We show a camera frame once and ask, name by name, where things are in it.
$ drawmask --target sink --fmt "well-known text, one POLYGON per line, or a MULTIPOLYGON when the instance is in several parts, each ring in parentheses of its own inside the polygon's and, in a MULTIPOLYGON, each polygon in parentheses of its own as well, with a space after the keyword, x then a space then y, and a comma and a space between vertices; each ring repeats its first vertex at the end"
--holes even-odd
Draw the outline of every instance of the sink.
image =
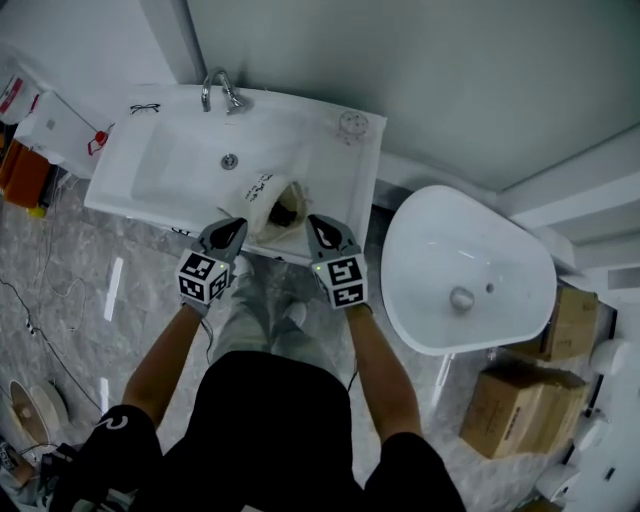
MULTIPOLYGON (((347 224, 364 245, 386 120, 366 117, 361 137, 340 130, 350 109, 268 91, 243 89, 254 107, 227 116, 220 87, 203 112, 200 86, 138 86, 131 90, 104 147, 85 205, 197 236, 226 218, 218 208, 248 174, 298 181, 310 212, 347 224), (130 106, 159 105, 138 109, 130 106), (225 158, 236 163, 228 169, 225 158)), ((245 250, 308 264, 304 229, 245 250)))
POLYGON ((393 217, 381 281, 394 329, 429 355, 530 340, 547 324, 556 298, 544 246, 445 186, 415 192, 393 217))

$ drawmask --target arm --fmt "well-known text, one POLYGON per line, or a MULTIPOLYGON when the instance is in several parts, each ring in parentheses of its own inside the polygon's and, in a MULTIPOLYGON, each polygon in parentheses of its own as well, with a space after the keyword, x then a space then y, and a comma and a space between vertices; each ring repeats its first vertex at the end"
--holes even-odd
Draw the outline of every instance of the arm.
POLYGON ((178 385, 200 318, 200 314, 193 308, 182 306, 125 388, 122 404, 143 410, 156 429, 160 426, 178 385))
POLYGON ((369 309, 347 309, 360 380, 373 423, 384 443, 394 434, 422 437, 418 400, 404 368, 378 328, 369 309))

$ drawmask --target round object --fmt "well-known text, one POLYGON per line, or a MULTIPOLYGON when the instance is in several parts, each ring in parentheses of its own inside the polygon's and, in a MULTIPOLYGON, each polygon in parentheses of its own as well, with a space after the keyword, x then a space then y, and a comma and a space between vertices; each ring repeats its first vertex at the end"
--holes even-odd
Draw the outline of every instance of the round object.
POLYGON ((27 390, 18 381, 12 380, 9 384, 9 392, 11 408, 24 431, 38 444, 50 443, 51 438, 47 427, 27 390))
POLYGON ((536 489, 549 501, 561 501, 578 481, 580 470, 569 464, 556 464, 545 470, 536 482, 536 489))
POLYGON ((615 375, 624 365, 630 349, 631 344, 627 340, 607 340, 593 351, 591 368, 602 375, 615 375))
POLYGON ((473 296, 473 292, 470 292, 462 286, 456 286, 451 290, 451 295, 449 295, 449 302, 451 302, 453 309, 463 313, 469 311, 475 304, 475 301, 476 299, 473 296))
POLYGON ((49 382, 44 381, 31 387, 29 393, 49 433, 54 433, 69 423, 62 397, 49 382))
POLYGON ((583 452, 590 446, 599 445, 609 432, 609 423, 602 416, 580 416, 573 436, 573 445, 583 452))
POLYGON ((238 157, 232 153, 227 153, 220 160, 220 166, 225 171, 230 171, 231 169, 235 169, 238 165, 238 157))
POLYGON ((340 116, 338 136, 350 146, 362 139, 369 129, 369 120, 360 112, 348 110, 340 116))

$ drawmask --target wire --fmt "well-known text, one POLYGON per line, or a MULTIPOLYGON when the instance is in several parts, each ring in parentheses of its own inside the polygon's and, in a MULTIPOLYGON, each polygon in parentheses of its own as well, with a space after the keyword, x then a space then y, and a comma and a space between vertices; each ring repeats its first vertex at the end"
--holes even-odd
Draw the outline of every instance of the wire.
POLYGON ((353 381, 356 380, 356 377, 358 376, 358 359, 353 360, 353 376, 351 377, 351 380, 349 381, 349 385, 347 386, 347 393, 349 393, 351 391, 351 386, 353 386, 353 381))
POLYGON ((209 351, 213 346, 213 329, 209 325, 209 322, 207 322, 206 318, 203 318, 202 320, 200 320, 200 325, 204 329, 204 332, 207 333, 207 336, 209 336, 209 346, 207 347, 207 363, 209 364, 209 366, 211 366, 211 361, 209 359, 209 351))
POLYGON ((30 452, 31 450, 35 450, 36 448, 39 448, 40 446, 55 446, 56 448, 60 448, 60 445, 55 443, 38 443, 38 444, 34 444, 33 446, 30 446, 26 450, 22 450, 21 452, 19 452, 19 455, 24 455, 25 453, 30 452))
MULTIPOLYGON (((44 269, 42 270, 42 275, 40 275, 40 252, 41 252, 40 245, 42 244, 42 240, 46 239, 47 237, 47 226, 45 226, 45 228, 43 229, 42 236, 40 237, 40 242, 38 246, 38 266, 35 274, 34 284, 36 283, 36 281, 38 280, 38 276, 40 275, 40 292, 39 292, 40 297, 42 297, 42 285, 46 281, 46 283, 49 285, 53 293, 55 293, 58 297, 65 299, 71 294, 71 291, 75 288, 75 286, 78 283, 82 283, 82 305, 80 306, 80 314, 78 315, 78 320, 76 321, 75 325, 67 329, 68 332, 75 332, 80 328, 80 326, 82 325, 82 320, 84 319, 84 310, 87 302, 87 285, 83 279, 76 278, 71 283, 71 285, 67 288, 66 292, 61 292, 58 289, 56 289, 55 286, 53 286, 53 284, 49 280, 49 275, 47 274, 47 268, 49 267, 49 261, 51 260, 51 252, 52 252, 51 249, 53 244, 55 222, 58 217, 57 216, 58 205, 60 204, 62 191, 63 189, 67 191, 72 190, 73 187, 76 186, 78 181, 80 181, 80 178, 76 178, 76 180, 71 184, 71 186, 66 186, 64 182, 65 177, 63 176, 61 179, 58 179, 59 175, 60 175, 60 167, 57 167, 56 174, 53 178, 53 196, 52 196, 51 207, 50 207, 52 210, 52 216, 51 216, 51 220, 49 220, 48 222, 48 226, 50 226, 50 229, 49 229, 49 238, 45 245, 45 264, 44 264, 44 269)), ((60 354, 62 355, 62 357, 65 357, 67 355, 66 347, 65 347, 65 350, 60 349, 60 347, 57 347, 57 348, 60 354)))
POLYGON ((44 332, 42 332, 42 329, 39 328, 35 328, 36 332, 39 332, 40 335, 42 336, 42 338, 44 339, 44 341, 47 342, 47 346, 49 347, 49 349, 51 350, 51 353, 55 356, 55 358, 58 360, 58 362, 60 363, 60 365, 62 366, 62 368, 64 369, 65 372, 67 372, 67 375, 71 378, 71 380, 75 383, 76 386, 78 386, 78 389, 80 391, 82 391, 82 393, 84 394, 84 396, 87 397, 87 400, 89 400, 89 402, 91 402, 96 409, 98 409, 98 411, 100 411, 100 414, 102 415, 102 407, 100 407, 94 400, 93 398, 91 398, 89 396, 89 393, 87 393, 84 388, 80 385, 80 383, 76 380, 76 378, 71 374, 71 372, 68 370, 68 368, 66 367, 66 365, 62 362, 62 359, 60 359, 60 356, 58 356, 58 354, 56 353, 56 350, 53 348, 53 345, 49 342, 49 340, 47 339, 47 336, 44 334, 44 332))
MULTIPOLYGON (((13 286, 11 283, 7 283, 6 281, 3 281, 0 278, 0 283, 8 286, 9 288, 11 288, 13 290, 13 293, 15 293, 16 297, 18 298, 18 300, 20 301, 20 304, 22 304, 22 307, 25 309, 25 311, 27 312, 27 320, 28 322, 33 325, 33 321, 32 321, 32 315, 31 315, 31 310, 27 307, 27 305, 24 303, 24 301, 22 300, 22 298, 20 297, 20 294, 18 293, 18 290, 16 290, 15 286, 13 286)), ((47 338, 47 335, 44 333, 44 331, 42 329, 40 329, 39 327, 36 327, 35 325, 33 326, 33 330, 34 332, 39 332, 40 335, 42 336, 42 339, 46 342, 47 347, 49 347, 49 349, 51 350, 51 353, 55 356, 55 358, 58 360, 58 362, 60 363, 60 365, 62 366, 62 368, 64 369, 65 372, 67 372, 67 375, 69 375, 69 377, 71 378, 71 380, 75 383, 76 386, 78 386, 78 389, 80 389, 80 391, 82 391, 82 393, 84 394, 84 396, 87 397, 87 399, 96 407, 96 409, 98 409, 100 411, 100 414, 102 415, 102 409, 101 407, 89 396, 89 394, 84 390, 84 388, 80 385, 80 383, 76 380, 76 378, 72 375, 72 373, 69 371, 69 369, 66 367, 66 365, 62 362, 62 359, 60 359, 60 356, 58 356, 58 354, 56 353, 55 349, 53 348, 53 345, 51 344, 51 342, 49 341, 49 339, 47 338)))

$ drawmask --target sink drain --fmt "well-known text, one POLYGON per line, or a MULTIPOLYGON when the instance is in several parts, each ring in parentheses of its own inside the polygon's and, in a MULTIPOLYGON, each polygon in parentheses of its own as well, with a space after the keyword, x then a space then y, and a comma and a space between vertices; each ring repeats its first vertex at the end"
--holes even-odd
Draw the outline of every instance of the sink drain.
POLYGON ((227 153, 222 157, 222 160, 220 160, 220 165, 226 171, 235 169, 236 165, 238 165, 238 157, 231 153, 227 153))

